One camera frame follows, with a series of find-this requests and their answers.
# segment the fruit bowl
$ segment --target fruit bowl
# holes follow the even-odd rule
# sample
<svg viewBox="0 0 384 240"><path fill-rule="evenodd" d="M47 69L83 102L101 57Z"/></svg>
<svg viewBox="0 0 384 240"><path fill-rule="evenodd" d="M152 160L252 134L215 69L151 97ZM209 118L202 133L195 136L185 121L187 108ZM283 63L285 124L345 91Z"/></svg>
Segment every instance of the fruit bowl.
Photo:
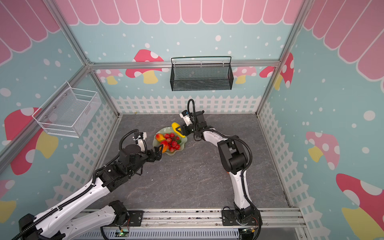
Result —
<svg viewBox="0 0 384 240"><path fill-rule="evenodd" d="M153 143L152 143L153 146L159 146L159 145L160 145L160 142L156 139L156 135L157 135L158 133L161 133L161 134L163 134L163 135L166 134L166 133L169 133L169 134L170 134L170 133L173 133L173 134L175 134L176 136L178 136L177 133L176 133L175 131L173 131L173 128L172 128L172 127L165 127L165 128L163 128L163 129L159 130L159 131L155 134L155 136L153 137ZM187 139L187 137L185 137L185 138L180 137L180 140L181 140L181 143L179 144L179 145L180 145L180 148L179 148L178 150L175 150L174 152L170 152L169 150L167 150L167 151L164 152L164 153L166 153L166 154L172 156L172 155L175 154L176 152L183 150L183 149L184 149L184 144L187 142L188 139Z"/></svg>

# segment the gray table surface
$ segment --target gray table surface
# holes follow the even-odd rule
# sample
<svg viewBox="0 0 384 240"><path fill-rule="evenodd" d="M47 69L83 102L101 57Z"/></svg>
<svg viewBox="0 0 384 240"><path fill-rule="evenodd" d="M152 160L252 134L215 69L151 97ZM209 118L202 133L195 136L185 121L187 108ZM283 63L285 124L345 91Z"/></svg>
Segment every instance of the gray table surface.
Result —
<svg viewBox="0 0 384 240"><path fill-rule="evenodd" d="M251 148L252 165L247 183L252 202L260 208L288 207L281 183L254 114L204 114L208 125L226 135L238 135ZM108 149L105 162L118 152L119 141L132 129L147 132L148 149L155 133L183 120L178 114L123 115ZM128 137L123 147L134 144ZM163 154L160 161L144 164L143 175L134 175L112 193L91 204L99 209L120 200L131 209L142 208L213 208L233 207L233 187L221 165L218 149L205 141L188 136L183 151Z"/></svg>

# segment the white picket fence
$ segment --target white picket fence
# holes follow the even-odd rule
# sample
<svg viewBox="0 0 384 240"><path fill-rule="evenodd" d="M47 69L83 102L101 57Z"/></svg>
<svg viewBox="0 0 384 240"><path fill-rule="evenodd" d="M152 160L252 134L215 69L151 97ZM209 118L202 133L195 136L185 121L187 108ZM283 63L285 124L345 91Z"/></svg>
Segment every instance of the white picket fence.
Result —
<svg viewBox="0 0 384 240"><path fill-rule="evenodd" d="M134 97L131 99L130 97L126 97L123 99L119 97L119 99L115 99L112 97L112 101L115 104L116 108L120 113L128 113L128 114L175 114L180 113L187 109L188 100L192 98L189 96L185 98L181 96L181 98L177 98L173 96L173 98L165 97L161 98L158 96L157 98L138 98ZM230 96L223 98L222 96L215 98L214 96L208 98L204 96L200 98L197 96L194 98L196 111L204 110L207 113L254 113L259 107L260 101L262 97L258 96L257 98L246 98L243 96L239 98L235 96L231 98Z"/></svg>
<svg viewBox="0 0 384 240"><path fill-rule="evenodd" d="M83 145L78 145L79 153L73 154L73 163L67 164L68 173L61 175L61 185L53 187L55 196L45 201L48 207L58 204L83 187L92 174L115 119L108 105L103 104L99 113L100 115L96 116L96 122L92 122L92 129L86 129L88 137L83 137Z"/></svg>
<svg viewBox="0 0 384 240"><path fill-rule="evenodd" d="M285 135L281 135L281 127L278 127L278 120L275 120L272 110L270 103L266 102L260 117L266 140L272 151L272 158L278 167L277 170L283 184L289 190L286 194L293 202L293 206L301 209L312 238L314 240L328 240L331 231L321 224L320 218L323 214L316 211L313 206L315 199L310 197L307 192L308 185L302 181L303 173L297 171L298 162L293 161L293 152L288 150L289 143L284 141Z"/></svg>

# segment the white mesh basket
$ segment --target white mesh basket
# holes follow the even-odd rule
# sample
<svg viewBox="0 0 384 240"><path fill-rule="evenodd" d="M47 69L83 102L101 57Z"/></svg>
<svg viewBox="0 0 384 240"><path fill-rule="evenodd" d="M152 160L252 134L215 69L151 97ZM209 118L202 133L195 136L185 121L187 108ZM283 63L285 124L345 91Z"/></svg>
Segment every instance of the white mesh basket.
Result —
<svg viewBox="0 0 384 240"><path fill-rule="evenodd" d="M99 109L101 99L98 92L69 86L40 113L43 105L32 117L46 133L80 137Z"/></svg>

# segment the black mounting plate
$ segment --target black mounting plate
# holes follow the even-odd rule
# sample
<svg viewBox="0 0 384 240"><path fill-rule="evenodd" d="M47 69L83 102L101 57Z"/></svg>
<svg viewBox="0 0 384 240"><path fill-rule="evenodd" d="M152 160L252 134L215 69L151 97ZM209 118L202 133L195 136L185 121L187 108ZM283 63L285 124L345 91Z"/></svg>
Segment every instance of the black mounting plate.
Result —
<svg viewBox="0 0 384 240"><path fill-rule="evenodd" d="M144 211L130 211L128 210L129 216L131 217L129 220L128 226L130 227L139 227L141 226L141 221L143 220Z"/></svg>
<svg viewBox="0 0 384 240"><path fill-rule="evenodd" d="M221 217L223 221L223 226L255 226L257 225L256 221L251 218L251 220L246 225L241 225L236 221L235 210L222 210Z"/></svg>

